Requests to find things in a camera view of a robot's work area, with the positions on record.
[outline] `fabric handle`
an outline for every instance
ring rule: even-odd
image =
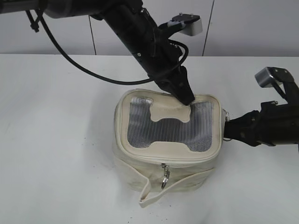
[[[141,191],[141,194],[139,196],[139,205],[142,208],[145,208],[146,206],[157,202],[166,193],[174,191],[176,189],[184,189],[186,191],[186,190],[192,190],[192,189],[199,188],[203,184],[204,180],[214,171],[214,168],[213,168],[213,169],[210,169],[210,170],[207,170],[204,172],[196,173],[191,176],[185,177],[184,179],[175,182],[174,184],[170,185],[169,187],[166,187],[161,192],[156,193],[155,195],[149,196],[149,193],[151,191],[151,184],[150,184],[149,178],[142,175],[135,168],[133,168],[129,164],[125,163],[124,161],[119,160],[117,158],[115,158],[115,159],[117,160],[117,163],[121,163],[122,167],[125,166],[127,169],[129,169],[131,172],[134,173],[135,177],[137,177],[138,179],[142,179],[142,182],[145,183],[145,185]]]

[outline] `silver reflective lining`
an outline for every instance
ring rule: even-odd
[[[157,122],[150,119],[152,101],[132,98],[128,124],[128,141],[135,148],[147,148],[155,141],[181,142],[194,152],[205,152],[212,145],[211,102],[190,105],[190,121],[183,123],[174,118]]]

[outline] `white table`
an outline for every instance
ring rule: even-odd
[[[146,78],[129,56],[73,58],[107,77]],[[298,58],[189,57],[185,65],[194,93],[217,96],[231,118],[284,102],[256,83],[263,67],[287,68],[299,83]],[[114,108],[132,88],[83,74],[61,56],[0,55],[0,223],[299,222],[298,146],[224,143],[200,189],[141,209],[111,152]]]

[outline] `zipper pull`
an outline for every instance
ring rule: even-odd
[[[169,176],[170,176],[170,171],[168,170],[168,166],[165,163],[162,163],[161,165],[162,165],[162,168],[164,168],[164,179],[163,179],[163,182],[162,182],[161,189],[164,189],[167,182],[168,182],[168,179],[169,179]]]

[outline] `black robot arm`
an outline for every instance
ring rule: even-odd
[[[273,87],[287,104],[277,101],[261,103],[261,111],[227,121],[224,137],[242,141],[250,146],[266,144],[299,144],[299,88],[290,72],[282,68],[267,67],[256,74],[263,88]]]
[[[0,14],[26,10],[30,17],[29,10],[37,10],[39,17],[43,13],[52,18],[91,15],[97,20],[105,20],[150,79],[188,105],[194,100],[194,95],[187,70],[181,65],[188,48],[169,38],[200,17],[180,14],[169,23],[158,26],[142,5],[141,0],[0,0]],[[37,23],[33,23],[32,28],[37,31]],[[178,46],[185,48],[182,61],[179,58],[183,52]]]

